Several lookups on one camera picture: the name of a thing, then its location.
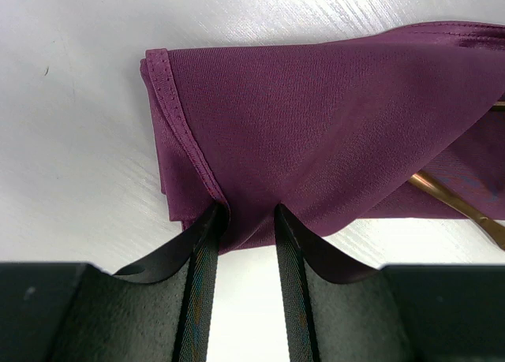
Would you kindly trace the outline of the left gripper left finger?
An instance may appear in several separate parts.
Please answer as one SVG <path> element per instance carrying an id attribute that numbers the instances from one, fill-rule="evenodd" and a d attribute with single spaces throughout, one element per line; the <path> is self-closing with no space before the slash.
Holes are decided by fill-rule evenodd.
<path id="1" fill-rule="evenodd" d="M 214 203 L 114 274 L 89 263 L 3 263 L 2 360 L 206 360 L 228 222 L 225 207 Z"/>

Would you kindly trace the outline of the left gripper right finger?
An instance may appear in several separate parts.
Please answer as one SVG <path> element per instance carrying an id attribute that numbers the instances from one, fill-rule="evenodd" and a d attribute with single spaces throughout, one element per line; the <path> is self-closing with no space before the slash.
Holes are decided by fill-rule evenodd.
<path id="1" fill-rule="evenodd" d="M 501 361 L 500 265 L 369 267 L 275 208 L 292 361 Z"/>

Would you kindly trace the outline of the purple satin napkin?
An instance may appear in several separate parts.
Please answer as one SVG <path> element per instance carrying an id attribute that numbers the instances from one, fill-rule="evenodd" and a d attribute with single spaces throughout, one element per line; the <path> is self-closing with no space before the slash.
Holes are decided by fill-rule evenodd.
<path id="1" fill-rule="evenodd" d="M 148 50 L 140 74 L 170 219 L 224 203 L 223 252 L 272 244 L 279 203 L 320 236 L 357 218 L 456 218 L 408 183 L 419 170 L 504 217 L 501 25 Z"/>

